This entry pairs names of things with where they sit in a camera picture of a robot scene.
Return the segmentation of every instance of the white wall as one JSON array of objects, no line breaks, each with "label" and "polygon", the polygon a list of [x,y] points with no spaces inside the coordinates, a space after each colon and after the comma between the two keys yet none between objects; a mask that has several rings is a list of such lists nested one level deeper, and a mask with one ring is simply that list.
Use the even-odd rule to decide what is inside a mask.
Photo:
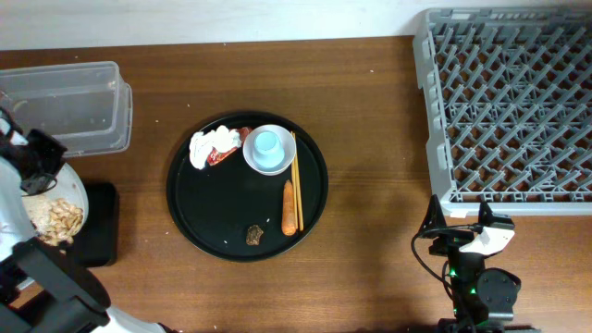
[{"label": "white wall", "polygon": [[414,34],[443,6],[592,0],[0,0],[0,49],[221,43]]}]

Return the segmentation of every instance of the white cup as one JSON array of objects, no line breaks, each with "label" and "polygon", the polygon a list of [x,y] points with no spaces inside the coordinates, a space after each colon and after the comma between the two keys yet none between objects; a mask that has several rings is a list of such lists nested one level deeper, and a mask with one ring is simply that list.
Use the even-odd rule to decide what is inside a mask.
[{"label": "white cup", "polygon": [[296,155],[296,141],[281,126],[263,125],[247,136],[242,155],[249,167],[260,174],[279,175],[290,167]]}]

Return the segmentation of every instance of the cable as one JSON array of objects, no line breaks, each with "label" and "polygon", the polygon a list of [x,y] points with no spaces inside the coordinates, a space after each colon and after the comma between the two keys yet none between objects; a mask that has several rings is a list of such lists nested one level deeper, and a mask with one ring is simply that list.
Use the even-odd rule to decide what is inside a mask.
[{"label": "cable", "polygon": [[[476,226],[477,226],[477,224],[460,225],[460,226],[449,226],[449,227],[445,227],[445,228],[432,228],[432,229],[429,229],[429,230],[426,230],[426,231],[422,231],[422,232],[416,233],[415,236],[413,236],[413,238],[411,239],[411,251],[413,252],[413,256],[415,257],[415,259],[417,259],[417,262],[419,263],[419,265],[421,265],[427,271],[427,273],[429,273],[436,280],[442,282],[442,284],[444,285],[444,289],[446,290],[446,293],[449,294],[449,297],[451,297],[451,298],[452,298],[452,294],[450,293],[449,289],[452,290],[452,285],[446,280],[446,275],[445,275],[445,273],[446,273],[446,266],[448,265],[448,261],[442,267],[442,277],[440,277],[428,265],[426,265],[426,263],[424,263],[424,261],[421,259],[421,257],[419,256],[419,254],[415,250],[415,241],[418,238],[424,236],[427,232],[444,231],[444,230],[457,230],[457,229],[469,229],[469,230],[473,230]],[[457,296],[457,299],[459,301],[459,305],[463,309],[466,309],[466,307],[464,305],[463,299],[460,296],[458,296],[458,295],[455,295],[455,296]],[[470,326],[471,326],[471,332],[472,333],[476,333],[475,321],[473,321],[473,318],[470,315],[467,315],[466,318],[468,318],[468,320],[469,320],[469,323],[470,323]]]},{"label": "cable", "polygon": [[428,265],[426,265],[426,263],[424,263],[424,261],[419,256],[419,254],[417,254],[417,251],[415,250],[415,241],[418,238],[424,236],[427,232],[457,230],[457,229],[465,229],[465,228],[472,229],[474,227],[475,227],[475,225],[460,225],[460,226],[450,226],[450,227],[445,227],[445,228],[432,228],[432,229],[429,229],[426,231],[418,232],[411,239],[411,251],[413,252],[413,256],[415,257],[415,259],[417,259],[417,262],[419,263],[419,265],[421,265],[427,271],[427,273],[431,274],[432,277],[434,277],[436,280],[442,282],[442,284],[444,284],[444,287],[448,287],[448,288],[452,289],[452,285],[446,279],[444,279],[444,278],[440,277],[438,274],[436,274]]},{"label": "cable", "polygon": [[[442,278],[443,279],[446,279],[446,267],[448,267],[448,260],[445,261],[444,262],[444,266],[442,266]],[[448,288],[447,285],[444,285],[444,290],[446,291],[446,294],[448,295],[448,297],[450,297],[450,299],[453,300],[452,299],[452,294],[450,293],[450,289]]]}]

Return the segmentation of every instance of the white tissue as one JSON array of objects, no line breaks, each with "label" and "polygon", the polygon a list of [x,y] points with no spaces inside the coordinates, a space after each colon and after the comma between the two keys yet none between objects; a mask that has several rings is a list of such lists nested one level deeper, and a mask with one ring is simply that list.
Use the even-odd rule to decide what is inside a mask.
[{"label": "white tissue", "polygon": [[235,129],[228,130],[226,126],[222,125],[205,135],[200,131],[191,137],[189,160],[194,167],[201,170],[205,167],[207,156],[212,153],[214,148],[219,153],[226,153],[234,147],[241,147],[241,135]]}]

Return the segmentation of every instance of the clear plastic container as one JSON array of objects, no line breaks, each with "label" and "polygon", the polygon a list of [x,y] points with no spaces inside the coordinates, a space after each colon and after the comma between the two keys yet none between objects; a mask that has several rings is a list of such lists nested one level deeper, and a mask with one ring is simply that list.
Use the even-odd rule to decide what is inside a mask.
[{"label": "clear plastic container", "polygon": [[0,105],[25,133],[53,135],[66,157],[130,146],[131,88],[111,61],[0,71]]}]

